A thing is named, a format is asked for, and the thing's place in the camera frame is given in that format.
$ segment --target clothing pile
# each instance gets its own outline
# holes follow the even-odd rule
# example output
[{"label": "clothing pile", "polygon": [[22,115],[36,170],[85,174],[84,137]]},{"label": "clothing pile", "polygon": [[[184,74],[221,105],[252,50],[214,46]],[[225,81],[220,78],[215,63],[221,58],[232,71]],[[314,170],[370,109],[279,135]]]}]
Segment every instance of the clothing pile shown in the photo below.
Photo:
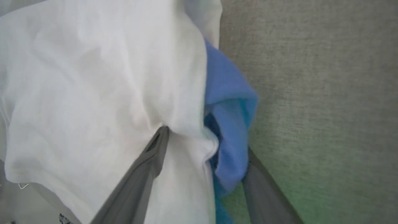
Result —
[{"label": "clothing pile", "polygon": [[220,0],[47,0],[0,18],[5,171],[88,224],[162,126],[145,224],[232,223],[258,98],[219,47]]}]

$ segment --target white t-shirt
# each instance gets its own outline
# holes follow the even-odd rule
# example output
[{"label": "white t-shirt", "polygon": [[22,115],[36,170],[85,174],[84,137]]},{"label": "white t-shirt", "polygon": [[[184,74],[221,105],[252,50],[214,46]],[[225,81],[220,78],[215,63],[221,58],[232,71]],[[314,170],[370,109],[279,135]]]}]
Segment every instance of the white t-shirt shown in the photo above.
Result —
[{"label": "white t-shirt", "polygon": [[216,23],[193,21],[186,8],[180,0],[48,0],[1,17],[7,178],[42,184],[89,223],[167,125],[145,223],[214,223],[207,160],[218,142],[203,126],[198,27],[215,45],[218,31],[206,32]]}]

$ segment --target light blue cloth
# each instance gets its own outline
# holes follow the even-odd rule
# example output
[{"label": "light blue cloth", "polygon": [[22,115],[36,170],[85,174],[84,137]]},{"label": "light blue cloth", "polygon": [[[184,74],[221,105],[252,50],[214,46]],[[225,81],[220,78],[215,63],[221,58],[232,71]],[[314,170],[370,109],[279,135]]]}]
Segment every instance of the light blue cloth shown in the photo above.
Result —
[{"label": "light blue cloth", "polygon": [[245,176],[248,165],[248,129],[258,103],[257,94],[238,68],[206,42],[207,81],[205,125],[220,145],[211,159],[214,172],[217,223],[232,223],[220,199],[230,194]]}]

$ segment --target patterned fabric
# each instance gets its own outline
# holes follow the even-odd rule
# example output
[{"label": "patterned fabric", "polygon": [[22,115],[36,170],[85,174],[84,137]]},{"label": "patterned fabric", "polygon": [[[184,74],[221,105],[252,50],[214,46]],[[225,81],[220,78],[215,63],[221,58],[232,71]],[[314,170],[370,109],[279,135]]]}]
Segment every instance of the patterned fabric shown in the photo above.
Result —
[{"label": "patterned fabric", "polygon": [[61,224],[73,224],[65,216],[63,216],[61,213],[59,214],[59,222]]}]

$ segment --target gray upholstered surface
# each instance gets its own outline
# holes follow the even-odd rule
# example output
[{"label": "gray upholstered surface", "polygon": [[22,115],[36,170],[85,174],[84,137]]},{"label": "gray upholstered surface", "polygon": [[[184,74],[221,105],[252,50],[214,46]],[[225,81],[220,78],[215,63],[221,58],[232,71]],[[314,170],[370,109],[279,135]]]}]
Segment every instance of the gray upholstered surface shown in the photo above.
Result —
[{"label": "gray upholstered surface", "polygon": [[[308,224],[398,223],[398,1],[223,0],[252,148]],[[241,189],[225,200],[248,222]]]}]

